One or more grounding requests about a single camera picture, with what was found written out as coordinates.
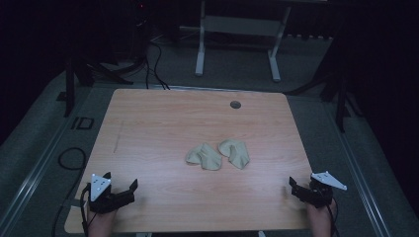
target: dark background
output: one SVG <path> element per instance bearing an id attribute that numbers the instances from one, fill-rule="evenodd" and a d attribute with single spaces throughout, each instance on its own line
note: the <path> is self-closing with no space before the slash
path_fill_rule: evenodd
<path id="1" fill-rule="evenodd" d="M 179 25 L 199 25 L 200 1 L 161 0 L 154 4 L 158 10 L 153 12 L 154 22 L 172 40 L 177 38 Z M 299 5 L 293 9 L 287 33 L 335 36 L 336 26 L 349 15 L 342 26 L 348 31 L 334 40 L 338 49 L 325 60 L 344 60 L 348 65 L 350 91 L 418 213 L 419 7 L 408 1 L 380 1 L 369 6 L 360 15 L 351 15 L 348 9 L 321 7 L 312 11 L 311 5 Z M 45 85 L 64 70 L 66 56 L 82 50 L 98 61 L 116 62 L 114 52 L 126 47 L 118 38 L 129 29 L 118 27 L 124 21 L 112 24 L 116 16 L 109 15 L 110 8 L 123 15 L 126 23 L 131 21 L 132 12 L 126 10 L 129 3 L 116 7 L 78 0 L 1 2 L 0 143 Z"/>

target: wooden tabletop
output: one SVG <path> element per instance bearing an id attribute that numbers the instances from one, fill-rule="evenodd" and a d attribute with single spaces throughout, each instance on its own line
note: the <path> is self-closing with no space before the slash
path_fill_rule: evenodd
<path id="1" fill-rule="evenodd" d="M 216 150 L 226 138 L 245 142 L 250 163 L 243 170 L 225 157 L 217 171 L 185 162 L 190 149 L 206 142 Z M 288 181 L 307 184 L 311 168 L 283 94 L 119 89 L 75 198 L 92 174 L 107 172 L 113 193 L 138 179 L 135 202 L 119 210 L 116 232 L 308 226 Z M 79 208 L 71 207 L 65 230 L 83 232 Z"/>

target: gray carpet floor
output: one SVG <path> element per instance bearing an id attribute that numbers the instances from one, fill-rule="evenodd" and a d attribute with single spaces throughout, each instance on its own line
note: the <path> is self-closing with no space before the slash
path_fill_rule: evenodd
<path id="1" fill-rule="evenodd" d="M 178 44 L 164 38 L 154 41 L 162 49 L 157 66 L 158 75 L 172 89 L 210 88 L 279 93 L 308 82 L 330 43 L 322 39 L 284 39 L 277 56 L 282 75 L 282 81 L 278 83 L 271 79 L 263 43 L 252 41 L 256 46 L 251 48 L 248 47 L 249 41 L 243 46 L 238 39 L 228 45 L 210 41 L 206 51 L 204 75 L 197 77 L 196 34 L 185 34 L 185 40 Z M 153 64 L 158 57 L 158 48 L 151 47 L 148 55 Z M 24 120 L 0 147 L 0 213 L 3 221 L 6 214 L 10 217 L 9 214 L 13 212 L 8 206 L 16 203 L 15 197 L 21 184 L 31 182 L 27 178 L 33 168 L 42 163 L 45 169 L 40 174 L 40 180 L 34 182 L 35 189 L 28 191 L 27 196 L 30 198 L 23 201 L 22 211 L 13 212 L 15 221 L 10 223 L 10 236 L 51 235 L 55 215 L 78 177 L 78 171 L 64 170 L 58 165 L 58 156 L 69 147 L 82 148 L 87 157 L 89 156 L 115 89 L 145 88 L 144 70 L 127 75 L 126 79 L 133 81 L 134 85 L 123 86 L 99 77 L 93 88 L 77 85 L 77 106 L 69 118 L 64 118 L 65 103 L 55 100 L 58 93 L 64 91 L 65 77 L 61 74 L 49 83 Z M 150 88 L 161 89 L 155 84 L 156 81 L 151 76 Z M 337 228 L 340 235 L 419 236 L 418 219 L 391 173 L 368 123 L 349 108 L 350 116 L 344 120 L 346 132 L 339 132 L 333 122 L 335 102 L 321 102 L 318 98 L 321 89 L 320 85 L 288 99 L 312 170 L 316 173 L 327 170 L 349 188 L 346 192 L 335 191 L 335 198 L 339 203 Z M 76 117 L 94 119 L 92 129 L 72 129 L 71 125 Z M 66 165 L 72 167 L 79 167 L 82 163 L 81 154 L 76 151 L 67 153 L 62 159 Z M 368 193 L 364 187 L 360 187 L 359 176 L 353 169 L 354 161 L 359 165 Z M 372 215 L 367 209 L 371 199 L 375 201 L 379 215 L 374 214 L 374 211 Z M 70 236 L 63 229 L 67 213 L 68 207 L 64 205 L 54 230 L 56 236 Z M 377 216 L 385 224 L 384 227 L 375 225 L 374 218 Z M 268 237 L 310 236 L 309 230 L 267 231 L 265 234 Z M 232 232 L 216 235 L 256 236 L 256 233 Z M 116 233 L 115 236 L 134 235 Z"/>

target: wooden table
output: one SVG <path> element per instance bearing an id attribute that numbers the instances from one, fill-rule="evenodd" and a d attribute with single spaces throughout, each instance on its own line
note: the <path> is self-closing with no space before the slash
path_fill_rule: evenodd
<path id="1" fill-rule="evenodd" d="M 240 109 L 230 106 L 232 101 Z M 207 142 L 246 143 L 250 163 L 239 170 L 223 157 L 218 171 L 188 165 Z M 304 204 L 289 177 L 309 182 L 311 168 L 287 98 L 277 93 L 119 89 L 105 115 L 81 185 L 112 172 L 113 193 L 134 179 L 135 202 L 122 207 L 116 232 L 188 232 L 307 228 Z M 65 230 L 81 233 L 71 207 Z"/>

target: folded fabric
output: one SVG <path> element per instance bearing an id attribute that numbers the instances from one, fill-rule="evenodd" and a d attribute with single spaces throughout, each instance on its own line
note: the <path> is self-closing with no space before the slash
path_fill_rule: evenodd
<path id="1" fill-rule="evenodd" d="M 207 143 L 191 149 L 186 156 L 186 162 L 201 164 L 206 170 L 215 171 L 221 168 L 221 156 Z"/>
<path id="2" fill-rule="evenodd" d="M 226 139 L 218 144 L 219 152 L 228 157 L 228 161 L 240 170 L 250 162 L 246 144 L 241 140 Z"/>

